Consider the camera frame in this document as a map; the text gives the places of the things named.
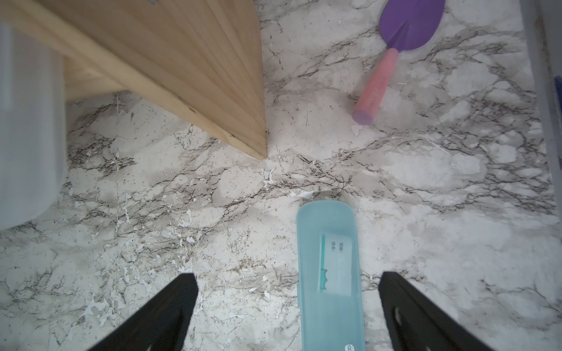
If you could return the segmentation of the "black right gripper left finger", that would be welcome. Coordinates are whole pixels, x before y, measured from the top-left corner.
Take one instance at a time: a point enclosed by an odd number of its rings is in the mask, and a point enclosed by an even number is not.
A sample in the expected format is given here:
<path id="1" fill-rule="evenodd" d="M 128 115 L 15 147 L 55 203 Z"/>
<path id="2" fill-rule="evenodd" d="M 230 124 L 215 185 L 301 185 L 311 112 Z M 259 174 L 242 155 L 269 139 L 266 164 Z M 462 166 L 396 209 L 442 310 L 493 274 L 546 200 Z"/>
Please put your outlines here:
<path id="1" fill-rule="evenodd" d="M 93 350 L 181 350 L 198 297 L 196 277 L 182 273 Z"/>

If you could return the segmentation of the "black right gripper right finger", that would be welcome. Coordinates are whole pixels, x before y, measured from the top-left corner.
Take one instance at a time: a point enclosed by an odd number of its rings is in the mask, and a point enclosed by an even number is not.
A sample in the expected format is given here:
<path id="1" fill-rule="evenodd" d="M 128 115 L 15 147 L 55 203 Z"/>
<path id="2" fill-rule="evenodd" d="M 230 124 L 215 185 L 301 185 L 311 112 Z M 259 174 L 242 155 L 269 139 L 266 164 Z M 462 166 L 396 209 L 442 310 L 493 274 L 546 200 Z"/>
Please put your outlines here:
<path id="1" fill-rule="evenodd" d="M 394 350 L 489 350 L 399 273 L 385 271 L 379 295 Z"/>

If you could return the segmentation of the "teal pencil case with label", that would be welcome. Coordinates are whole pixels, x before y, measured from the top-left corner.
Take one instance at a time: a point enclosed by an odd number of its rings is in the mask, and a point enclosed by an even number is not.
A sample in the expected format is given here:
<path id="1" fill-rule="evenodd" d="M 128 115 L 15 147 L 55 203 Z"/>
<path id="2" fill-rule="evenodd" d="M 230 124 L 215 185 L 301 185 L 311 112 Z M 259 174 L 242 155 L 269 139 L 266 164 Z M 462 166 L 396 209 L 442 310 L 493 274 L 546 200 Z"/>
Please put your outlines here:
<path id="1" fill-rule="evenodd" d="M 317 200 L 297 213 L 304 350 L 365 350 L 359 241 L 352 209 Z"/>

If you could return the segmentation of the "clear frosted pencil case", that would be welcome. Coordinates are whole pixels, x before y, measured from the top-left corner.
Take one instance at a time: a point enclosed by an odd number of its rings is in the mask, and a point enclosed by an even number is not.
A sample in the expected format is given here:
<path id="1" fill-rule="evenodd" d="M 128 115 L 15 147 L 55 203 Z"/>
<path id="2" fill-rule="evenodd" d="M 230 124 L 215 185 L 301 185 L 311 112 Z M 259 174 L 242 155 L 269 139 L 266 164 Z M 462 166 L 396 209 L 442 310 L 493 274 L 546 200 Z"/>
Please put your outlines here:
<path id="1" fill-rule="evenodd" d="M 67 168 L 63 59 L 1 23 L 1 229 L 54 203 Z"/>

